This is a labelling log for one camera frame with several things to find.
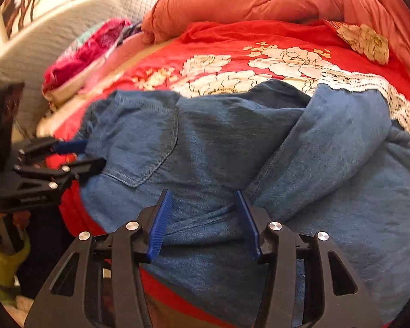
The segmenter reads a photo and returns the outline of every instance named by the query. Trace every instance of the denim pocket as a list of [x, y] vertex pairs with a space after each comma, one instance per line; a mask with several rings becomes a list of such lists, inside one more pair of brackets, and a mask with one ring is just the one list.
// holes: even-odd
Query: denim pocket
[[112, 123], [105, 138], [110, 147], [103, 173], [135, 188], [172, 153], [177, 142], [178, 111], [146, 98], [124, 101], [123, 115]]

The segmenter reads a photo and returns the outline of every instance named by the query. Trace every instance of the silver screw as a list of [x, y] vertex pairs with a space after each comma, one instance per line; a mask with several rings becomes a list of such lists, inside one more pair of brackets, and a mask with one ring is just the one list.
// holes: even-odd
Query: silver screw
[[90, 236], [90, 232], [82, 232], [81, 234], [79, 234], [79, 239], [81, 241], [86, 241], [88, 238], [90, 238]]
[[327, 241], [327, 240], [330, 238], [330, 236], [328, 235], [327, 232], [319, 232], [319, 233], [317, 234], [317, 237], [318, 237], [321, 241]]
[[282, 229], [282, 224], [280, 222], [270, 222], [269, 223], [269, 228], [271, 230], [281, 230]]
[[136, 229], [138, 229], [138, 227], [140, 227], [140, 225], [138, 224], [138, 222], [135, 222], [135, 221], [129, 222], [126, 225], [126, 229], [128, 229], [128, 230], [136, 230]]

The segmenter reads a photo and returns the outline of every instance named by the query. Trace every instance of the quilted headboard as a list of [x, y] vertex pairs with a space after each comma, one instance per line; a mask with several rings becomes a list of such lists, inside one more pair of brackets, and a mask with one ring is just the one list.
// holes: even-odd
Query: quilted headboard
[[0, 58], [0, 78], [24, 80], [26, 87], [16, 117], [24, 136], [35, 133], [48, 110], [41, 94], [43, 74], [64, 49], [85, 30], [112, 17], [127, 17], [137, 23], [157, 0], [76, 0], [16, 36]]

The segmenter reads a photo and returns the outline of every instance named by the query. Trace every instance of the lace trim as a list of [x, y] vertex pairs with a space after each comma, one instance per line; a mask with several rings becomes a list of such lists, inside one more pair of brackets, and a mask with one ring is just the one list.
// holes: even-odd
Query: lace trim
[[410, 101], [403, 94], [398, 93], [396, 88], [382, 76], [324, 68], [318, 83], [326, 84], [334, 90], [345, 89], [351, 92], [377, 89], [389, 105], [390, 118], [397, 120], [410, 134]]

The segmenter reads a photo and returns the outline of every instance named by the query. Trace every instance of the blue denim garment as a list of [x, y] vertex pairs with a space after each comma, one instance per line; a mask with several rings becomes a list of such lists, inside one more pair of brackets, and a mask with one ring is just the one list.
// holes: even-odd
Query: blue denim garment
[[114, 231], [173, 191], [161, 255], [146, 270], [251, 327], [266, 267], [248, 255], [233, 211], [234, 192], [245, 189], [292, 230], [327, 231], [389, 321], [410, 297], [410, 136], [389, 117], [378, 91], [324, 84], [311, 100], [278, 80], [193, 99], [117, 92], [90, 107], [79, 134], [88, 156], [107, 159], [82, 200]]

